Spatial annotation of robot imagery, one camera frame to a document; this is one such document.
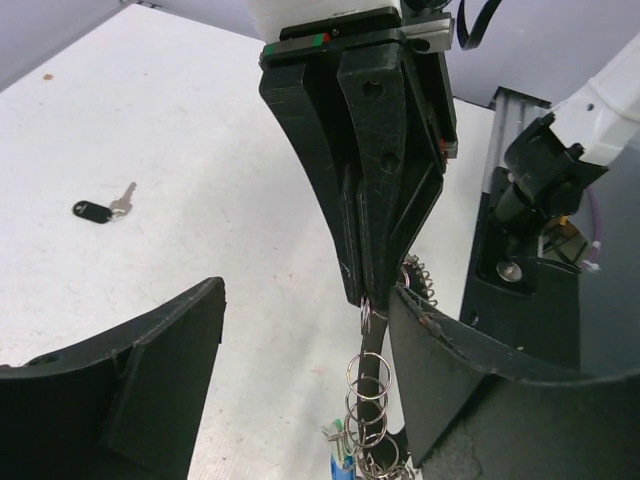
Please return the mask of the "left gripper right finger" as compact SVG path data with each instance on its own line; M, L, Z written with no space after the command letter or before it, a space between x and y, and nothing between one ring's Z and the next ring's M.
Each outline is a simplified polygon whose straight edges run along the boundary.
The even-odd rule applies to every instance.
M427 479L635 479L639 375L556 367L420 305L403 288L400 326L411 458Z

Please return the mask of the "blue capped key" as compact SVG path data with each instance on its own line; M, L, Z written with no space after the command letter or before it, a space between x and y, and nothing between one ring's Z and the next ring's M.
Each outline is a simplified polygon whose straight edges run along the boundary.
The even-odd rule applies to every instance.
M356 466L352 456L337 460L334 456L330 459L330 472L332 480L355 480Z

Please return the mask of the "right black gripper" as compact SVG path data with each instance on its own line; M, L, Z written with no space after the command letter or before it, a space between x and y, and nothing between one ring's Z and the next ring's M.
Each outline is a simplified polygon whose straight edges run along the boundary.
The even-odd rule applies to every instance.
M347 8L313 20L271 20L260 95L312 186L347 301L360 303L363 267L366 295L385 311L457 154L445 59L453 19Z

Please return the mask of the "green capped key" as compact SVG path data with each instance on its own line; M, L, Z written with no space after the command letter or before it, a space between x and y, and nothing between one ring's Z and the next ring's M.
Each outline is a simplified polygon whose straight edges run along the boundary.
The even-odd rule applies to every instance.
M330 425L324 426L322 432L326 441L336 450L346 454L350 452L347 433L341 419L337 418Z

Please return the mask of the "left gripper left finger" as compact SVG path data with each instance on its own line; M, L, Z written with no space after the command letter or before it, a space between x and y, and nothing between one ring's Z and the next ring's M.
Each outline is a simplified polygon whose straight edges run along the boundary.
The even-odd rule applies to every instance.
M225 315L208 278L89 339L1 369L5 479L187 477Z

